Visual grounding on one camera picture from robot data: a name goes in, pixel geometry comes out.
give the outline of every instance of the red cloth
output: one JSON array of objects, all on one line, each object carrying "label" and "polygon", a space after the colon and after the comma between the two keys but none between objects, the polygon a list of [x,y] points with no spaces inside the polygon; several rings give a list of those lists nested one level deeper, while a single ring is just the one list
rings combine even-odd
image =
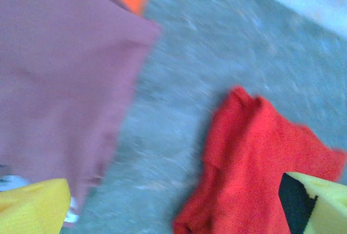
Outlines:
[{"label": "red cloth", "polygon": [[328,149],[267,100],[236,88],[214,114],[201,182],[174,233],[290,233],[278,197],[282,174],[336,181],[345,160],[346,153]]}]

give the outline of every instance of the black foam piece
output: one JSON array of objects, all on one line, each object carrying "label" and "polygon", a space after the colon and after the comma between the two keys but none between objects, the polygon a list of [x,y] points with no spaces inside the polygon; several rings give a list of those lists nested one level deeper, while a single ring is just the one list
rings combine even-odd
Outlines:
[{"label": "black foam piece", "polygon": [[300,181],[284,173],[279,188],[279,197],[291,234],[303,234],[318,196],[310,198]]}]

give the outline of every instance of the floor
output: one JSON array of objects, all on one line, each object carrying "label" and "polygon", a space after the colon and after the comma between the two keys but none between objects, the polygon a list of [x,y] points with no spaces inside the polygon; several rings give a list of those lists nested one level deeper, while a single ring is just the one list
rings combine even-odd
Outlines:
[{"label": "floor", "polygon": [[150,0],[146,16],[163,36],[117,155],[76,228],[62,233],[171,233],[200,175],[211,111],[234,85],[347,149],[346,40],[273,0]]}]

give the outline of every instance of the mauve cloth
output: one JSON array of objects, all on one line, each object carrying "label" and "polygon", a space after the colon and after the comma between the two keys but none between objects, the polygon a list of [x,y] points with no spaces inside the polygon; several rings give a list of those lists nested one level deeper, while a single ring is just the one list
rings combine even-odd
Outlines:
[{"label": "mauve cloth", "polygon": [[0,0],[0,164],[84,203],[159,35],[120,0]]}]

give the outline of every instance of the yellow foam block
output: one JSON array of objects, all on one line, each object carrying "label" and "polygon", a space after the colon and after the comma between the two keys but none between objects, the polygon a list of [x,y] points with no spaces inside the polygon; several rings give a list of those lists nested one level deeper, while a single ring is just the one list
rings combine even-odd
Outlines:
[{"label": "yellow foam block", "polygon": [[302,173],[287,174],[305,186],[310,198],[318,196],[304,234],[347,233],[347,186]]},{"label": "yellow foam block", "polygon": [[65,179],[0,192],[0,234],[58,234],[70,198]]}]

